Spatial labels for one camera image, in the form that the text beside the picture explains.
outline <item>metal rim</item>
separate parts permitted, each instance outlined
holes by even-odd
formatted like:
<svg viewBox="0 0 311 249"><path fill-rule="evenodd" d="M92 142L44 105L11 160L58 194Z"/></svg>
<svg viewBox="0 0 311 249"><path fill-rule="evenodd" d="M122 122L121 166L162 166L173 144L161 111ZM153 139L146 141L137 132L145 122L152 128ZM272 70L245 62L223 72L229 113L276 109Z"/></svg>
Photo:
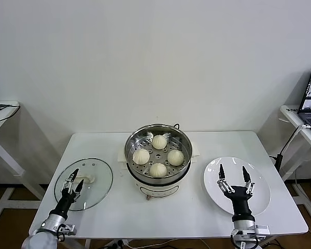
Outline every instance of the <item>metal rim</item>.
<svg viewBox="0 0 311 249"><path fill-rule="evenodd" d="M132 173L132 171L131 171L131 169L130 169L128 163L126 164L126 167L128 168L130 174L131 174L137 181L139 181L140 183L143 183L143 184L145 184L145 185L152 186L152 187L166 187L166 186L175 184L175 183L177 183L178 181L182 180L183 177L185 177L185 175L188 173L188 171L189 171L189 169L190 169L190 165L191 165L191 162L188 163L188 168L187 168L187 170L184 172L184 174L183 174L181 177L179 177L179 178L176 179L175 181L172 181L172 182L170 182L170 183L164 183L164 184L146 183L146 182L144 182L143 180L141 180L140 178L138 178L137 176L135 176L135 175Z"/></svg>
<svg viewBox="0 0 311 249"><path fill-rule="evenodd" d="M110 170L110 173L111 173L111 183L110 183L110 186L109 186L109 188L108 188L107 193L99 200L99 202L97 202L97 203L95 203L94 205L88 207L87 209L90 209L90 208L96 206L98 203L100 203L100 202L108 195L108 193L109 193L109 191L110 191L110 189L112 188L112 185L113 185L113 171L112 171L111 167L108 165L108 163L105 162L104 160L99 159L99 158L90 157L90 158L83 158L83 159L80 159L80 160L78 160L78 161L76 161L76 162L73 162L72 164L70 164L68 167L66 167L66 168L61 172L61 174L59 175L58 179L56 179L55 185L54 185L54 193L53 193L53 194L54 194L54 198L55 198L56 202L59 202L58 199L56 198L55 190L56 190L56 184L58 183L58 180L59 180L60 176L63 174L63 172L65 172L66 169L68 169L68 168L69 168L70 166L72 166L73 164L75 164L75 163L77 163L77 162L80 162L80 161L83 161L83 160L88 160L88 159L95 159L95 160L101 161L101 162L105 163L105 164L109 167L109 170ZM81 209L81 210L71 210L71 209L69 209L69 211L79 212L79 211L84 211L84 210L87 210L87 209Z"/></svg>
<svg viewBox="0 0 311 249"><path fill-rule="evenodd" d="M147 171L147 168L148 168L147 164L152 165L152 163L154 163L154 160L149 161L148 163L141 165L141 167L143 167L143 168L145 168L145 166L146 166L146 169L141 168L143 170L142 171L142 170L136 169L139 167L139 165L137 165L133 161L131 161L130 157L132 154L131 150L133 149L134 145L136 146L136 144L137 144L137 143L133 143L133 145L132 145L132 141L134 141L136 138L141 138L140 139L141 142L140 142L140 144L137 144L137 146L140 146L140 148L143 148L142 146L146 146L144 148L149 150L150 154L153 153L151 151L158 151L152 147L152 145L150 144L150 143L152 143L151 139L148 138L148 136L156 135L157 133L154 133L153 130L157 130L157 129L161 130L162 128L164 128L164 130L165 130L164 132L169 132L169 133L173 132L175 135L180 137L180 139L177 140L176 137L174 137L174 136L173 137L167 136L168 137L168 145L170 146L170 143L172 143L172 147L174 147L173 149L179 149L180 148L181 151L183 149L182 152L185 153L185 162L181 167L180 166L175 167L171 164L168 164L168 161L166 160L166 162L167 162L166 167L168 168L168 167L172 166L173 171L174 171L174 169L176 170L175 174L169 175L169 173L168 173L166 176L164 176L162 178L156 178L156 177L152 177L152 176L148 175L147 172L145 172L145 171ZM144 136L143 132L149 133L150 135ZM177 129L175 126L169 126L167 124L159 124L159 123L143 126L139 129L137 129L135 132L133 132L128 137L128 139L125 143L125 146L124 146L124 150L125 150L124 155L125 155L127 162L129 163L128 167L131 168L131 173L133 175L136 175L136 177L140 176L141 178L144 178L145 179L144 181L147 181L146 179L149 179L150 181L156 181L156 179L167 179L166 181L169 182L171 179L175 178L175 175L181 174L181 173L183 173L183 171L185 171L187 169L188 164L191 161L191 156L192 156L192 145L191 145L191 142L190 142L188 136L184 132L182 132L181 130ZM166 147L163 149L163 151L159 151L159 152L160 152L160 154L163 154L163 152L169 153L170 150L172 150L172 148L168 149Z"/></svg>

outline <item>white plate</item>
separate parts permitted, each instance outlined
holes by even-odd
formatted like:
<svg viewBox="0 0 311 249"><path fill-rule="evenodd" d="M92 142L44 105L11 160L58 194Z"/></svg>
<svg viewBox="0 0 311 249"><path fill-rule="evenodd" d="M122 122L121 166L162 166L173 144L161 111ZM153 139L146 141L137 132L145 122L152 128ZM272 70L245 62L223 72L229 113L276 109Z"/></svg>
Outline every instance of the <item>white plate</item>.
<svg viewBox="0 0 311 249"><path fill-rule="evenodd" d="M270 201L271 191L265 178L255 169L253 165L235 157L219 157L208 164L204 171L204 184L207 193L214 202L223 210L234 214L231 200L224 196L220 190L217 181L219 179L219 169L222 163L225 179L229 185L244 186L242 166L248 171L251 181L255 182L253 196L248 201L253 215L264 212Z"/></svg>

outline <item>white wall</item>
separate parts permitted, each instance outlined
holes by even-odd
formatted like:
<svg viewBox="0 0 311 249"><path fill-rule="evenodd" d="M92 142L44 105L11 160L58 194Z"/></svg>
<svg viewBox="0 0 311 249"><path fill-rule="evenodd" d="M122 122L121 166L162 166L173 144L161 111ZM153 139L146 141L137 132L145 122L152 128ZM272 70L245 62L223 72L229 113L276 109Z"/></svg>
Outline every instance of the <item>white wall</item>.
<svg viewBox="0 0 311 249"><path fill-rule="evenodd" d="M265 131L310 68L311 0L0 0L0 100L57 157L73 132Z"/></svg>

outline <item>table leg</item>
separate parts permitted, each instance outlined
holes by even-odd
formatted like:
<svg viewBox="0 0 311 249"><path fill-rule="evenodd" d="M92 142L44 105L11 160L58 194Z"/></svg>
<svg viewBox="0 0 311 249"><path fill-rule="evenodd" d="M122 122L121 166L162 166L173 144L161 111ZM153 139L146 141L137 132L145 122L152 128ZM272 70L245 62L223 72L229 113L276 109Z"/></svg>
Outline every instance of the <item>table leg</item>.
<svg viewBox="0 0 311 249"><path fill-rule="evenodd" d="M309 215L311 216L311 201L306 196L305 191L303 190L300 184L292 184L292 187L295 190L295 192L298 194L298 196L293 197L296 205L300 205L300 204L304 205Z"/></svg>
<svg viewBox="0 0 311 249"><path fill-rule="evenodd" d="M85 240L84 249L89 249L90 248L90 244L91 244L91 240L90 239Z"/></svg>
<svg viewBox="0 0 311 249"><path fill-rule="evenodd" d="M311 152L311 146L303 143L289 161L281 167L279 173L283 181L287 180L295 170L306 160L307 153Z"/></svg>
<svg viewBox="0 0 311 249"><path fill-rule="evenodd" d="M64 242L61 242L61 244L68 249L84 249L84 246L78 243L75 239L66 238Z"/></svg>
<svg viewBox="0 0 311 249"><path fill-rule="evenodd" d="M0 199L0 215L4 209L38 209L40 201L10 200L14 188L7 188Z"/></svg>
<svg viewBox="0 0 311 249"><path fill-rule="evenodd" d="M266 237L266 239L262 240L261 242L259 242L260 246L263 246L266 243L271 242L272 240L275 240L278 236L270 236L270 237Z"/></svg>
<svg viewBox="0 0 311 249"><path fill-rule="evenodd" d="M29 176L26 171L14 160L14 158L6 152L6 150L0 145L0 156L7 163L6 168L19 178L19 181L39 200L42 200L45 194L45 190Z"/></svg>

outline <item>black cable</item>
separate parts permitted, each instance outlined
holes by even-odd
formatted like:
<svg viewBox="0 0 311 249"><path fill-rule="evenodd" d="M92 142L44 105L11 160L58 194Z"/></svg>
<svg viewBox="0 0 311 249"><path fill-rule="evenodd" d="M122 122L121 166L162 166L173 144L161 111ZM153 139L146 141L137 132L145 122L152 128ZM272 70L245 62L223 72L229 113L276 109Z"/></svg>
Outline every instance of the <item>black cable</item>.
<svg viewBox="0 0 311 249"><path fill-rule="evenodd" d="M61 233L63 239L61 239L61 238L59 237L59 236L60 236L60 235L59 235L59 230L60 230L61 227L66 227L66 225L65 225L65 224L60 224L60 225L58 226L58 229L56 230L56 238L57 238L60 242L63 242L63 241L66 239L66 237L65 237L64 233Z"/></svg>
<svg viewBox="0 0 311 249"><path fill-rule="evenodd" d="M233 235L230 235L230 241L232 242L232 244L233 244L233 246L234 246L235 248L241 249L240 246L236 245L236 243L235 243L235 241L234 241ZM259 241L258 241L258 239L256 238L256 243L255 243L255 245L254 245L253 247L246 248L246 249L255 249L255 248L257 248L258 245L259 245Z"/></svg>
<svg viewBox="0 0 311 249"><path fill-rule="evenodd" d="M3 120L6 120L6 119L8 119L8 118L13 117L13 116L18 112L18 110L21 108L20 105L7 105L7 106L2 107L1 110L2 110L2 109L5 109L5 108L7 108L7 107L17 107L17 109L16 109L15 112L13 112L9 117L0 119L0 122L3 121Z"/></svg>
<svg viewBox="0 0 311 249"><path fill-rule="evenodd" d="M281 247L281 249L285 249L285 248L280 244L280 242L279 242L277 239L275 239L275 241L279 244L279 246Z"/></svg>
<svg viewBox="0 0 311 249"><path fill-rule="evenodd" d="M299 129L300 126L297 126L296 129L294 130L294 132L291 134L290 138L288 139L288 141L286 142L286 144L284 145L284 147L282 148L280 155L282 155L282 152L284 151L284 149L286 148L286 146L288 145L288 143L290 142L290 140L292 139L292 137L294 136L295 132Z"/></svg>
<svg viewBox="0 0 311 249"><path fill-rule="evenodd" d="M154 247L144 247L143 249L164 249L164 248L167 248L167 247L169 247L171 249L179 249L179 248L171 246L171 245L165 245L165 246L156 247L156 248L154 248Z"/></svg>
<svg viewBox="0 0 311 249"><path fill-rule="evenodd" d="M270 244L267 244L267 245L266 245L266 246L264 246L263 248L266 248L266 247L268 247L268 246L270 246L270 245L276 245L276 246L278 246L278 247L280 247L280 248L282 249L282 247L281 247L280 245L275 244L275 243L270 243Z"/></svg>
<svg viewBox="0 0 311 249"><path fill-rule="evenodd" d="M268 246L270 246L270 245L276 245L276 246L280 247L281 249L285 249L285 248L280 244L280 242L279 242L277 239L275 239L275 241L277 242L277 244L275 244L275 243L270 243L270 244L267 244L266 246L264 246L263 248L266 248L266 247L268 247Z"/></svg>

